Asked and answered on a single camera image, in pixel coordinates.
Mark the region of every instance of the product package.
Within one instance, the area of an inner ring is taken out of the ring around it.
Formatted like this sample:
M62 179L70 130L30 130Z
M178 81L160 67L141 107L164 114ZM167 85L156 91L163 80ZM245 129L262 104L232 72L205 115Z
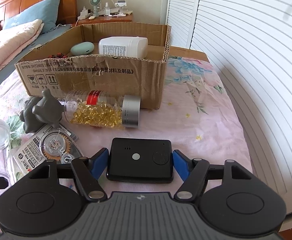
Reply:
M46 124L14 154L13 158L23 174L27 174L46 159L70 163L82 156L75 144L78 137L63 126L54 129Z

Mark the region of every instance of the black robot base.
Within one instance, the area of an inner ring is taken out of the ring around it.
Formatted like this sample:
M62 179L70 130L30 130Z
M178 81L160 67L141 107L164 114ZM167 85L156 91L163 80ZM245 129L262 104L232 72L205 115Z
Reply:
M173 151L184 181L170 193L113 192L97 179L109 152L70 164L45 161L0 196L0 240L281 239L284 201L234 160L224 165ZM59 184L74 179L77 193ZM205 192L208 180L222 184Z

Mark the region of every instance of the logo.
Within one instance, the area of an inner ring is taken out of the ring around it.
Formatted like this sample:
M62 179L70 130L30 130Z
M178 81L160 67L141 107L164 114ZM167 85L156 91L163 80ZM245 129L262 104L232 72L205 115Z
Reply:
M47 80L45 79L44 75L36 75L36 78L38 79L39 84L47 85Z
M33 164L33 162L31 160L28 160L29 164L31 165L32 168L35 168L35 165Z
M26 168L27 171L31 171L31 168L29 167L29 165L26 163L25 160L22 161L22 164Z
M29 78L30 84L38 84L34 75L28 75L27 77Z
M136 197L136 199L139 199L140 201L144 200L146 197L144 195L139 195Z
M58 85L57 78L54 74L46 74L46 78L50 85Z

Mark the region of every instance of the blue pillow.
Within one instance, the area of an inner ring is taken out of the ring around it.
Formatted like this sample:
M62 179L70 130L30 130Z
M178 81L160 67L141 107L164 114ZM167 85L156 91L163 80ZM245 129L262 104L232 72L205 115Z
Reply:
M4 20L3 29L40 19L44 23L41 33L53 31L56 28L59 2L60 0L42 0L18 15Z

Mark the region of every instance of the small desk fan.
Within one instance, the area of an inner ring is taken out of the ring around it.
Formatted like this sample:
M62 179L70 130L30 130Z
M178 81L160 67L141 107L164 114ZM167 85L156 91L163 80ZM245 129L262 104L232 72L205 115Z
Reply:
M101 10L101 8L97 6L101 3L101 0L89 0L89 2L94 7L92 15L99 16L98 12Z

